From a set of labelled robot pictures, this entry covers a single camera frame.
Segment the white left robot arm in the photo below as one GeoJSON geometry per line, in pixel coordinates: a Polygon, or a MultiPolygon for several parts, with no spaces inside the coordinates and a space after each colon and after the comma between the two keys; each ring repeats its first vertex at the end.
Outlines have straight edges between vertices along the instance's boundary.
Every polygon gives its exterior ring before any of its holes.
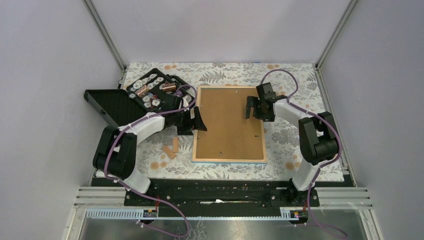
{"type": "Polygon", "coordinates": [[[176,126],[180,133],[193,130],[206,132],[199,107],[188,107],[161,113],[148,112],[141,119],[120,127],[106,127],[100,137],[92,165],[104,176],[118,181],[127,189],[136,191],[136,199],[144,206],[152,204],[155,192],[150,187],[150,179],[136,167],[137,145],[162,130],[176,126]]]}

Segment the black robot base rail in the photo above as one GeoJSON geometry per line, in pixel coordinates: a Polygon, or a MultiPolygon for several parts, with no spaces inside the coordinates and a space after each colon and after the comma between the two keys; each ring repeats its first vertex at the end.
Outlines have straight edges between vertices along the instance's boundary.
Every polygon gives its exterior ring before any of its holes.
{"type": "Polygon", "coordinates": [[[186,217],[277,217],[280,208],[320,205],[316,190],[290,181],[152,179],[147,196],[175,205],[186,217]]]}

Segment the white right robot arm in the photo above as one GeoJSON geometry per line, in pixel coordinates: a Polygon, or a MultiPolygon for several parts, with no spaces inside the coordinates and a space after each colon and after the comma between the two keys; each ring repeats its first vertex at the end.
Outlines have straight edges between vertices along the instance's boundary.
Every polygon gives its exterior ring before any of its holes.
{"type": "Polygon", "coordinates": [[[297,106],[288,96],[278,96],[270,83],[258,85],[256,91],[257,96],[246,98],[245,119],[274,122],[278,117],[298,130],[303,160],[283,196],[291,205],[299,206],[312,193],[321,168],[335,160],[342,150],[334,117],[328,111],[314,113],[297,106]]]}

